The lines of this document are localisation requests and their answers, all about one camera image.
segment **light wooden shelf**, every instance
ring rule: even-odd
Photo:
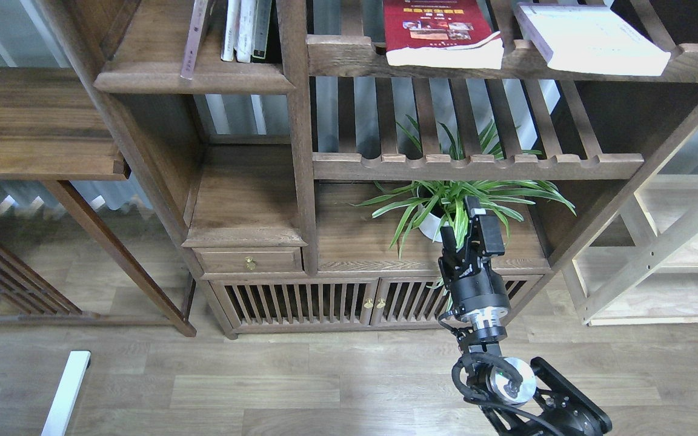
[[[569,71],[552,70],[546,66],[545,59],[527,39],[522,39],[519,26],[510,2],[507,0],[490,0],[491,19],[496,28],[502,32],[505,55],[502,68],[492,69],[456,69],[431,67],[391,67],[383,53],[383,44],[374,44],[361,32],[347,32],[359,28],[362,30],[361,17],[352,8],[352,2],[343,2],[342,35],[308,35],[308,74],[313,76],[337,77],[413,77],[413,78],[522,78],[522,79],[557,79],[590,80],[621,82],[693,82],[698,83],[698,44],[675,44],[667,34],[662,21],[656,15],[648,0],[636,2],[635,8],[643,8],[642,24],[648,28],[651,39],[662,50],[673,53],[670,63],[660,77],[618,76],[608,74],[582,74]]]
[[[221,9],[225,2],[218,2]],[[192,2],[141,0],[114,57],[94,86],[133,94],[286,94],[294,89],[280,64],[242,64],[219,58],[225,12],[216,12],[201,44],[194,78],[179,77]]]
[[[210,147],[182,246],[305,245],[292,162],[288,145]]]
[[[0,71],[0,179],[127,177],[128,166],[74,71]]]
[[[449,79],[451,101],[457,118],[457,132],[465,147],[466,158],[454,160],[441,150],[433,97],[427,79],[413,79],[416,119],[422,152],[404,154],[398,149],[393,88],[388,78],[376,79],[379,145],[371,149],[355,136],[354,84],[338,79],[338,151],[313,153],[314,177],[323,180],[581,180],[629,179],[643,163],[641,154],[610,153],[603,149],[594,133],[574,82],[559,82],[562,101],[573,119],[573,127],[559,126],[548,112],[540,82],[524,81],[529,110],[540,137],[541,155],[524,154],[510,111],[502,81],[489,80],[488,97],[504,159],[482,154],[477,143],[479,132],[473,105],[464,79]],[[560,144],[560,136],[571,138]]]
[[[433,243],[419,231],[413,231],[405,241],[402,259],[398,259],[397,246],[392,249],[388,246],[400,215],[392,212],[372,219],[375,207],[352,206],[377,195],[379,190],[369,183],[319,185],[319,271],[343,271],[344,274],[384,271],[386,275],[398,271],[409,276],[438,276],[440,243]],[[494,259],[493,268],[504,276],[548,273],[551,270],[529,212],[524,207],[514,209],[522,213],[524,221],[511,220],[510,240],[502,235],[507,243],[506,255]]]
[[[590,248],[576,260],[577,274],[585,289],[595,292],[615,273],[622,262],[617,262],[613,250]],[[627,289],[593,317],[591,325],[636,325],[636,323],[694,323],[698,322],[698,273],[671,273],[657,271],[634,288]]]
[[[638,195],[662,233],[698,200],[698,176],[656,176]],[[664,263],[660,273],[698,271],[698,235]]]

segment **spider plant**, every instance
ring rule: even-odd
[[[408,116],[414,131],[407,129],[398,122],[405,135],[421,151],[422,144],[419,140],[419,124]],[[457,136],[449,131],[448,127],[441,122],[440,127],[444,129],[451,142],[448,147],[449,155],[452,159],[464,159],[465,149]],[[498,159],[502,159],[502,147],[499,143],[497,127],[494,121],[490,121],[479,133],[479,146],[483,154],[492,154]],[[524,205],[535,204],[532,199],[546,199],[560,202],[571,212],[574,212],[574,205],[559,193],[559,189],[551,182],[545,180],[508,180],[508,181],[426,181],[415,180],[408,185],[395,190],[385,190],[379,183],[376,186],[382,191],[382,195],[361,202],[355,206],[370,206],[388,202],[379,209],[374,210],[372,218],[378,218],[391,210],[403,209],[395,234],[390,242],[390,248],[398,245],[398,256],[402,257],[405,238],[413,229],[419,228],[427,217],[427,214],[434,210],[442,213],[439,227],[448,224],[454,229],[457,239],[457,248],[461,248],[468,234],[468,214],[465,211],[463,198],[465,196],[476,196],[481,201],[481,205],[496,213],[499,220],[505,225],[506,234],[510,237],[510,227],[508,220],[524,221],[524,216],[516,210],[507,207],[509,203]]]

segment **black robotic arm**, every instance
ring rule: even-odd
[[[604,411],[543,358],[531,364],[502,356],[499,342],[507,336],[502,317],[510,300],[492,258],[505,254],[499,220],[476,197],[465,198],[469,229],[457,250],[454,231],[443,227],[443,256],[438,259],[451,309],[438,322],[457,338],[462,356],[451,370],[454,385],[466,402],[476,404],[500,436],[602,436],[613,425]],[[449,318],[468,323],[451,326]],[[462,381],[462,373],[467,381]],[[537,385],[540,379],[548,389]],[[535,400],[542,412],[521,411]]]

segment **book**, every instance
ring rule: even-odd
[[[252,39],[252,62],[275,63],[282,61],[279,42],[279,23],[274,0],[258,0]]]
[[[236,60],[249,63],[252,61],[252,38],[254,17],[258,8],[257,0],[241,0],[239,10],[239,39],[236,41]]]
[[[241,0],[228,0],[228,12],[225,14],[225,35],[222,38],[221,59],[233,62],[233,52],[239,39],[239,11]]]
[[[196,69],[196,60],[199,54],[199,47],[203,37],[208,30],[208,22],[213,12],[215,0],[194,0],[193,15],[190,19],[188,29],[188,40],[185,43],[185,56],[182,58],[182,70],[180,77],[188,80],[193,79],[193,72]]]
[[[518,3],[513,13],[554,70],[660,76],[670,61],[669,52],[604,5]]]
[[[502,65],[502,39],[476,0],[384,0],[384,33],[391,66]]]

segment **white flower pot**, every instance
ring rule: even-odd
[[[435,242],[443,242],[443,240],[440,239],[440,227],[438,227],[438,224],[440,224],[440,216],[435,216],[432,215],[432,213],[428,213],[424,218],[424,221],[422,221],[421,225],[419,225],[419,231],[421,231],[422,234],[428,237],[430,240]]]

